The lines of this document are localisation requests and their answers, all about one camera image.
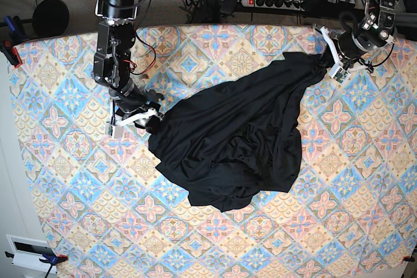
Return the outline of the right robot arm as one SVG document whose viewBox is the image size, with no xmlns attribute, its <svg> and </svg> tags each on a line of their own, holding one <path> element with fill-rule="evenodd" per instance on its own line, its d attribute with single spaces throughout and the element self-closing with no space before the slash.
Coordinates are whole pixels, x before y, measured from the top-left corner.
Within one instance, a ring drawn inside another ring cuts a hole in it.
<svg viewBox="0 0 417 278">
<path fill-rule="evenodd" d="M 135 82 L 147 77 L 150 66 L 138 70 L 131 58 L 131 49 L 139 41 L 134 22 L 145 1 L 151 0 L 97 0 L 95 7 L 95 14 L 103 20 L 98 26 L 92 77 L 108 88 L 110 120 L 106 133 L 114 138 L 129 125 L 154 134 L 164 117 L 160 111 L 163 95 Z"/>
</svg>

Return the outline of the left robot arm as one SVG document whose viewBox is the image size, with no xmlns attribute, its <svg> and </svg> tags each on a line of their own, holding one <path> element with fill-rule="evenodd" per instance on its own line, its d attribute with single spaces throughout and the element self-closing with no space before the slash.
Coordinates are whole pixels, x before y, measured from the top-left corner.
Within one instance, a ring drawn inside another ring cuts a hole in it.
<svg viewBox="0 0 417 278">
<path fill-rule="evenodd" d="M 352 71 L 366 69 L 373 72 L 375 65 L 362 56 L 386 45 L 394 47 L 395 6 L 398 0 L 363 0 L 364 17 L 359 20 L 351 11 L 339 14 L 339 22 L 344 30 L 337 36 L 322 26 L 320 32 L 326 42 L 321 62 L 328 68 L 329 76 L 342 82 Z"/>
</svg>

